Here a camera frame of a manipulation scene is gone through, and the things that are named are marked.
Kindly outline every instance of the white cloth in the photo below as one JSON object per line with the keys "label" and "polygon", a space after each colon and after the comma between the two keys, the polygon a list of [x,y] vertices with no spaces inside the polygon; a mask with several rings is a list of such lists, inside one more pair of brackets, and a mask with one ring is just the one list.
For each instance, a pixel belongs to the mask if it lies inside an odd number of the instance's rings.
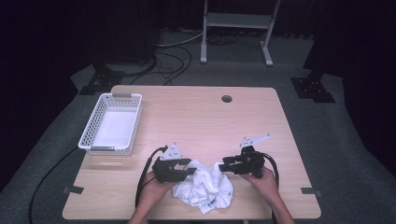
{"label": "white cloth", "polygon": [[191,206],[198,206],[205,214],[214,208],[226,208],[233,199],[233,185],[227,175],[219,169],[220,162],[207,169],[197,160],[184,169],[196,167],[193,175],[172,187],[172,195]]}

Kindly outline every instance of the gray carpet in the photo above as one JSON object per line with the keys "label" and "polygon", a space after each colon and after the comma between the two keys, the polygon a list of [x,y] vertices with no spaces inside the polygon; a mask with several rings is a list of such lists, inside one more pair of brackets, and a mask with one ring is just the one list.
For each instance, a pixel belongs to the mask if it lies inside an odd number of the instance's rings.
{"label": "gray carpet", "polygon": [[[191,35],[163,32],[162,43],[176,43],[189,37]],[[198,42],[182,45],[191,53],[191,65],[169,84],[276,89],[311,184],[321,192],[321,196],[318,196],[321,217],[316,220],[297,220],[297,223],[396,223],[396,180],[364,148],[345,108],[342,79],[329,75],[322,79],[335,104],[299,99],[290,78],[309,74],[310,71],[302,67],[313,40],[274,36],[269,50],[275,66],[267,67],[260,49],[261,39],[239,36],[237,42],[230,45],[209,45],[207,64],[199,62]],[[185,66],[189,62],[190,56],[184,49],[159,49],[157,52],[176,55],[183,59]],[[134,85],[162,85],[170,80],[165,72],[177,69],[180,61],[162,54],[156,55],[161,63],[153,71],[160,69],[163,73],[143,76]],[[128,73],[140,71],[146,66],[110,65],[114,70]],[[93,69],[88,66],[75,73],[72,79],[81,90],[88,85],[92,75]],[[130,84],[134,79],[126,77],[122,84]],[[28,223],[29,202],[35,187],[47,171],[77,145],[100,93],[76,96],[48,127],[0,194],[0,223]],[[126,223],[126,220],[67,221],[62,218],[67,199],[62,191],[64,187],[73,185],[84,153],[80,149],[72,152],[47,177],[33,204],[34,223]],[[250,223],[271,223],[271,220]]]}

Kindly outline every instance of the hand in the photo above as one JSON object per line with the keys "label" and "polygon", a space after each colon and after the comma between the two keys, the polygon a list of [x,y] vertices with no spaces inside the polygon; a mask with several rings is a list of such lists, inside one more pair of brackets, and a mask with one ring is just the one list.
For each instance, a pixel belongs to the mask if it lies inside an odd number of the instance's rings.
{"label": "hand", "polygon": [[253,187],[260,193],[260,195],[267,201],[268,205],[273,210],[276,221],[279,224],[293,224],[295,223],[288,208],[280,197],[277,189],[274,172],[265,166],[262,167],[262,178],[256,178],[253,175],[240,175],[246,179]]}
{"label": "hand", "polygon": [[154,173],[148,172],[145,176],[144,187],[140,194],[139,205],[134,210],[134,214],[128,223],[145,223],[151,209],[163,198],[166,192],[177,182],[160,183],[155,179]]}

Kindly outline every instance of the crumpled cloth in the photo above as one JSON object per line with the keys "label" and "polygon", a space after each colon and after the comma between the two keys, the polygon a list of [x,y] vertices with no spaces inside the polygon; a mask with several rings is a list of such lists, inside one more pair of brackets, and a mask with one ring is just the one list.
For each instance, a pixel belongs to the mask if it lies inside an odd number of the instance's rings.
{"label": "crumpled cloth", "polygon": [[214,208],[226,208],[233,199],[233,185],[216,162],[207,169],[198,160],[191,161],[184,169],[196,167],[193,175],[172,187],[172,196],[190,206],[198,206],[202,214]]}

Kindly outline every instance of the metal stand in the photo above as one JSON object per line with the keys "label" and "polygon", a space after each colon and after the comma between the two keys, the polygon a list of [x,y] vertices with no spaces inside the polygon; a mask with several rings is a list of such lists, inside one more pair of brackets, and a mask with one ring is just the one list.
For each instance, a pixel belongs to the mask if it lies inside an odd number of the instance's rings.
{"label": "metal stand", "polygon": [[299,98],[313,99],[316,103],[335,103],[332,95],[320,83],[323,72],[312,71],[308,77],[291,77]]}
{"label": "metal stand", "polygon": [[270,52],[268,50],[268,42],[274,28],[277,10],[279,9],[280,0],[276,0],[276,5],[272,15],[247,15],[247,14],[227,14],[227,13],[208,13],[208,0],[205,0],[204,9],[204,26],[201,43],[201,63],[206,63],[206,34],[207,26],[221,27],[238,27],[238,28],[257,28],[266,29],[267,34],[264,41],[261,41],[262,53],[267,66],[273,66]]}

